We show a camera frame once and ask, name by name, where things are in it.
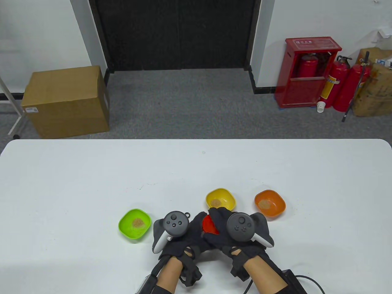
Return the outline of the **person's right hand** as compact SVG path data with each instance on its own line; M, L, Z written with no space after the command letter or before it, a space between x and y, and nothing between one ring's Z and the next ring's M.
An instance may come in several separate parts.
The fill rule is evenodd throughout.
M204 232L203 237L224 255L234 259L244 253L248 258L253 258L274 247L263 214L232 212L224 207L211 208L208 212L217 234Z

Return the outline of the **person's left hand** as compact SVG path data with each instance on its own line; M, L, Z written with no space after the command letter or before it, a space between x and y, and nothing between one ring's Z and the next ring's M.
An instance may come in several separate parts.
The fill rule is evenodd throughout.
M202 221L207 216L200 212L191 221L189 213L178 210L169 212L164 218L153 224L152 252L163 256L181 257L190 253L192 259L198 258L201 253L213 249L203 237Z

